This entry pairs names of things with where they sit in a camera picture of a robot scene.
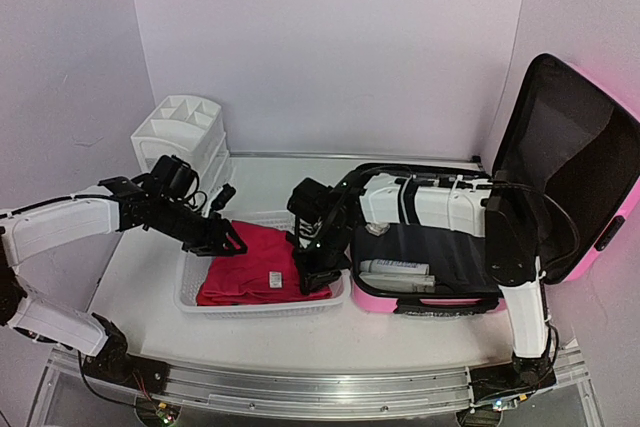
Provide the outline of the crimson red t-shirt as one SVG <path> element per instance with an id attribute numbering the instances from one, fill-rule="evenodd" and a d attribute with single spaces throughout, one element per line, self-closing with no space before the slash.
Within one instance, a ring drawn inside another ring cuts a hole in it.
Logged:
<path id="1" fill-rule="evenodd" d="M 287 232 L 236 221 L 232 226 L 247 244 L 243 255 L 215 258 L 196 296 L 198 306 L 263 305 L 325 300 L 328 287 L 305 295 Z"/>

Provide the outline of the white perforated plastic basket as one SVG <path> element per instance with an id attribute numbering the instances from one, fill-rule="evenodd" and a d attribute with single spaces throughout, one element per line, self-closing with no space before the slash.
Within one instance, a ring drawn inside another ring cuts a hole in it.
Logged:
<path id="1" fill-rule="evenodd" d="M 312 315 L 339 308 L 351 294 L 350 274 L 343 270 L 341 277 L 329 285 L 331 297 L 325 300 L 259 305 L 198 306 L 196 296 L 205 281 L 212 261 L 211 257 L 197 257 L 195 254 L 180 252 L 176 263 L 174 303 L 183 314 L 210 319 Z"/>

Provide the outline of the white plastic drawer organizer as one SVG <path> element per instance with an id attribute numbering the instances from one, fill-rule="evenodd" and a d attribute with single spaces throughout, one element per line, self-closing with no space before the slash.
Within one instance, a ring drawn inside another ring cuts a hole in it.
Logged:
<path id="1" fill-rule="evenodd" d="M 175 155 L 197 171 L 200 190 L 212 198 L 230 181 L 233 166 L 222 107 L 193 95 L 170 95 L 131 135 L 139 166 L 149 172 L 163 155 Z"/>

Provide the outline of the pink cartoon hard-shell suitcase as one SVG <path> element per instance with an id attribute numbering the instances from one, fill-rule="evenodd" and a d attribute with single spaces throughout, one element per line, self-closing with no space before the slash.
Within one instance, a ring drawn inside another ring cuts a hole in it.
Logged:
<path id="1" fill-rule="evenodd" d="M 543 281 L 580 277 L 639 201 L 639 119 L 575 67 L 529 65 L 490 172 L 531 189 Z"/>

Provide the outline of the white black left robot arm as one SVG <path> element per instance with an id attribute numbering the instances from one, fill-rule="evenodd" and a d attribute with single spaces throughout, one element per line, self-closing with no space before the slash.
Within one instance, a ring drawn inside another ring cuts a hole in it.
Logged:
<path id="1" fill-rule="evenodd" d="M 154 230 L 200 257 L 232 257 L 248 247 L 218 208 L 193 203 L 199 175 L 176 156 L 161 156 L 148 173 L 113 177 L 78 193 L 1 214 L 1 324 L 37 340 L 93 357 L 114 384 L 134 375 L 126 336 L 97 314 L 48 298 L 17 272 L 25 261 L 85 238 L 135 228 Z"/>

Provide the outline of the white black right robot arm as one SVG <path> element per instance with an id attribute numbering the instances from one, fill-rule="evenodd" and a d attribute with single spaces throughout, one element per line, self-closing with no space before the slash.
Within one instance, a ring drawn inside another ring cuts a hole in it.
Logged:
<path id="1" fill-rule="evenodd" d="M 372 313 L 457 317 L 505 307 L 511 360 L 474 384 L 505 393 L 553 378 L 549 324 L 530 188 L 473 170 L 367 163 L 334 185 L 303 179 L 287 208 L 304 293 L 343 271 Z"/>

